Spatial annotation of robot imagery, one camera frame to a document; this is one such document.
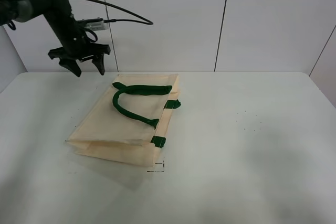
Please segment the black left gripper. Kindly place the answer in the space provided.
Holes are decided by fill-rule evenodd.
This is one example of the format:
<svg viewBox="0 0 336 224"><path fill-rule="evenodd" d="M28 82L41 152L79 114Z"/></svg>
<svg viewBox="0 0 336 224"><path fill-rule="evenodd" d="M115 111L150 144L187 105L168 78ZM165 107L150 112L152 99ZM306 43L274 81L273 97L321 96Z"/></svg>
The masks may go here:
<svg viewBox="0 0 336 224"><path fill-rule="evenodd" d="M59 58L61 67L66 68L76 77L80 77L81 69L75 60L86 61L87 58L92 58L91 62L99 73L104 75L104 55L110 54L110 46L98 44L98 36L94 31L88 28L80 28L78 33L70 35L62 33L57 35L57 38L62 46L51 49L48 56L51 59Z"/></svg>

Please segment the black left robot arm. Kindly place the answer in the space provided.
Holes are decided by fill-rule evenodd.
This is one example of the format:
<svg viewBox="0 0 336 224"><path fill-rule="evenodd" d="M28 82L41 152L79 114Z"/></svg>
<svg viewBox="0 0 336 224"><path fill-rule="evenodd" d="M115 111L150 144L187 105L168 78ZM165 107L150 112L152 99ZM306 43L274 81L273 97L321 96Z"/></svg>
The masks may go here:
<svg viewBox="0 0 336 224"><path fill-rule="evenodd" d="M99 44L95 32L88 28L100 18L75 20L69 0L1 0L1 25L16 30L15 22L25 23L44 16L61 47L48 52L59 65L75 76L81 75L78 62L91 61L100 74L105 73L104 56L110 54L109 45Z"/></svg>

